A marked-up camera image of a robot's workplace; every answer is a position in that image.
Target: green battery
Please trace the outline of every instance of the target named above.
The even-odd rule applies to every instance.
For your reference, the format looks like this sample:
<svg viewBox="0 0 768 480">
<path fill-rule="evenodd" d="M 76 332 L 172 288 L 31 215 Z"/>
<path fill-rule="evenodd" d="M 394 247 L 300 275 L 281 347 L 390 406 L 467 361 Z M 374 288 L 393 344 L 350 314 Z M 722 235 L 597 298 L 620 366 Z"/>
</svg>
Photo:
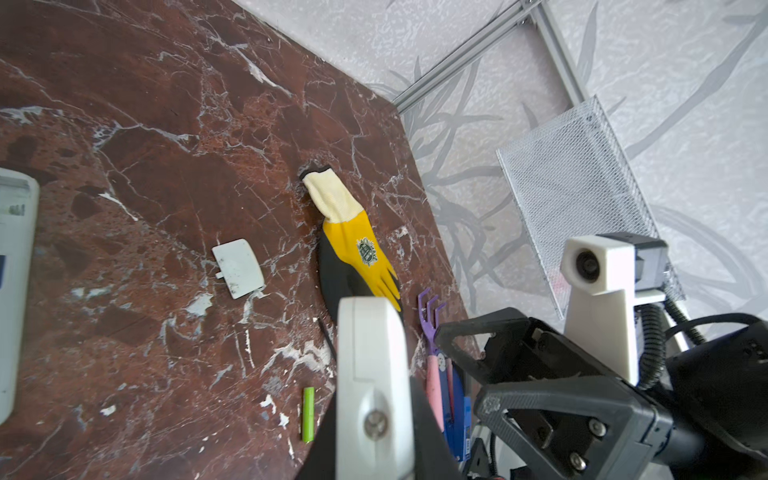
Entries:
<svg viewBox="0 0 768 480">
<path fill-rule="evenodd" d="M 301 439 L 305 443 L 309 443 L 315 439 L 315 388 L 311 386 L 304 389 Z"/>
</svg>

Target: glove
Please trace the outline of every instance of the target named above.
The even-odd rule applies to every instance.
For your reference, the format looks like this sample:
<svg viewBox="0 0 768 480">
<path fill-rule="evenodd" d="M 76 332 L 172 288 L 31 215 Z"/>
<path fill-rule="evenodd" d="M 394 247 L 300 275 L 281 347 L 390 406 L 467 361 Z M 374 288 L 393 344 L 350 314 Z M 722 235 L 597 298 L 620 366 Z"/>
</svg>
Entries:
<svg viewBox="0 0 768 480">
<path fill-rule="evenodd" d="M 338 303 L 344 296 L 385 297 L 402 312 L 397 274 L 382 252 L 362 205 L 333 170 L 310 172 L 303 182 L 326 218 L 319 267 L 320 286 L 331 318 L 336 321 Z"/>
</svg>

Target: white plastic device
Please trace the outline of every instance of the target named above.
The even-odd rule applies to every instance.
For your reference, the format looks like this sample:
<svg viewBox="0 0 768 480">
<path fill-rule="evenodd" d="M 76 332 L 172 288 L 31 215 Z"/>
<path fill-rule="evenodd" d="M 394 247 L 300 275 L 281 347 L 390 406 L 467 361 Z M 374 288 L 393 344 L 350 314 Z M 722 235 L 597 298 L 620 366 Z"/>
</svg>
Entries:
<svg viewBox="0 0 768 480">
<path fill-rule="evenodd" d="M 386 298 L 339 302 L 336 478 L 412 478 L 406 334 Z"/>
<path fill-rule="evenodd" d="M 40 187 L 0 168 L 0 424 L 13 411 Z"/>
<path fill-rule="evenodd" d="M 592 283 L 576 270 L 577 256 L 587 250 L 600 264 L 600 275 Z M 566 240 L 560 264 L 560 271 L 571 284 L 565 337 L 631 385 L 637 384 L 638 376 L 634 258 L 631 243 L 587 235 Z"/>
<path fill-rule="evenodd" d="M 237 299 L 251 292 L 261 298 L 264 290 L 264 275 L 253 249 L 244 238 L 222 245 L 216 245 L 212 251 L 221 271 L 216 278 L 224 278 L 232 298 Z"/>
</svg>

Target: marble table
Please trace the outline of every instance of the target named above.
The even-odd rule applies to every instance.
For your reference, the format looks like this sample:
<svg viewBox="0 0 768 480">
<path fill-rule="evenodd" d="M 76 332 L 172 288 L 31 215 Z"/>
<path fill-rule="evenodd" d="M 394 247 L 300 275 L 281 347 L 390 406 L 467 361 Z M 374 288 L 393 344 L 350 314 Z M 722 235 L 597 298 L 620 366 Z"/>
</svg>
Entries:
<svg viewBox="0 0 768 480">
<path fill-rule="evenodd" d="M 394 108 L 224 1 L 3 2 L 0 166 L 41 185 L 2 478 L 292 478 L 301 391 L 335 365 L 315 323 L 331 165 L 402 281 L 466 313 Z M 244 238 L 267 295 L 232 300 Z"/>
</svg>

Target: metal mesh basket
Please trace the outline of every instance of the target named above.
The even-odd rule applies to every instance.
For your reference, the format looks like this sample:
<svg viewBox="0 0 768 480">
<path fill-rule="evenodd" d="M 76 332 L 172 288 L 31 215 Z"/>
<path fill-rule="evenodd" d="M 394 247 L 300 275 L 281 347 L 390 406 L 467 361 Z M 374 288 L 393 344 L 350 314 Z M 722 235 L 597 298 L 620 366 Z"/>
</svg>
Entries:
<svg viewBox="0 0 768 480">
<path fill-rule="evenodd" d="M 561 318 L 571 291 L 560 273 L 566 239 L 618 231 L 659 237 L 597 97 L 496 154 Z M 667 288 L 674 299 L 683 298 L 671 268 Z"/>
</svg>

